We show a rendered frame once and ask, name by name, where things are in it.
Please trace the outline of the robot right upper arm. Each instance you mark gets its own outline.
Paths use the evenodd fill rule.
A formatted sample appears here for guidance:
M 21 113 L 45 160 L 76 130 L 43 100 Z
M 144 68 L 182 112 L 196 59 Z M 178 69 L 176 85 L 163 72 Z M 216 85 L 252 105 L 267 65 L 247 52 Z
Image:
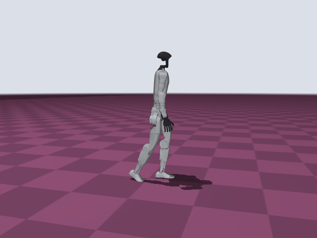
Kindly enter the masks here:
M 167 79 L 167 73 L 166 72 L 160 72 L 158 74 L 158 97 L 159 97 L 159 94 L 160 92 L 163 92 L 164 88 L 165 88 L 165 83 L 166 83 L 166 79 Z

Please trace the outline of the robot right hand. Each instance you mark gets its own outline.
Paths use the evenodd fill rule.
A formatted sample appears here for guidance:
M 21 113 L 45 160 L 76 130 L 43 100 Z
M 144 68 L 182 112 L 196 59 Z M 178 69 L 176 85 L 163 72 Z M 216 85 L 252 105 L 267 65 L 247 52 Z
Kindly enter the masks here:
M 161 117 L 162 117 L 162 114 L 161 114 Z M 163 119 L 164 131 L 166 132 L 166 129 L 167 129 L 167 132 L 168 132 L 168 131 L 170 132 L 170 128 L 171 128 L 171 130 L 172 130 L 171 124 L 172 124 L 173 126 L 174 126 L 174 124 L 168 119 L 168 115 L 167 115 L 167 117 L 165 117 L 165 118 L 162 117 L 162 119 Z M 170 127 L 169 127 L 169 126 L 170 126 Z M 168 130 L 168 128 L 169 128 L 169 130 Z

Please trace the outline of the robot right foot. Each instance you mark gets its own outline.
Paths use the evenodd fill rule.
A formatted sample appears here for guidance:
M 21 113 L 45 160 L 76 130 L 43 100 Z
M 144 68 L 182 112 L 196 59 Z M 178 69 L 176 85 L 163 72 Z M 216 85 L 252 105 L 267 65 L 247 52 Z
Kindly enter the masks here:
M 131 175 L 136 181 L 144 181 L 143 180 L 143 178 L 141 177 L 141 175 L 140 174 L 135 174 L 134 173 L 134 171 L 135 170 L 131 170 L 130 172 L 129 172 L 129 175 Z

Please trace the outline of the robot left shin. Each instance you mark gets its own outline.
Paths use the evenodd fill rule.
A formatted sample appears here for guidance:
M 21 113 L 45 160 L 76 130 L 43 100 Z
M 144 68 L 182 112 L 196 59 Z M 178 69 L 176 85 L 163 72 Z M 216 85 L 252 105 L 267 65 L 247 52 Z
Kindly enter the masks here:
M 166 149 L 160 149 L 160 154 L 159 154 L 159 159 L 160 159 L 160 173 L 164 173 L 164 169 L 166 166 L 166 162 L 168 160 L 168 156 L 169 156 L 169 150 L 170 150 L 170 146 L 167 147 Z

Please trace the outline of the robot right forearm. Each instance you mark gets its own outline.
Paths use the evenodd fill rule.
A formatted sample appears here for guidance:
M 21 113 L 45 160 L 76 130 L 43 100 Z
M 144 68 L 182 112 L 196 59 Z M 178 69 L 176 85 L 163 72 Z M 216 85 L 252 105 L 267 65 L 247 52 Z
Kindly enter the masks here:
M 160 92 L 159 97 L 158 97 L 158 103 L 159 103 L 159 112 L 162 114 L 162 117 L 165 118 L 167 117 L 166 114 L 166 109 L 165 109 L 165 93 Z

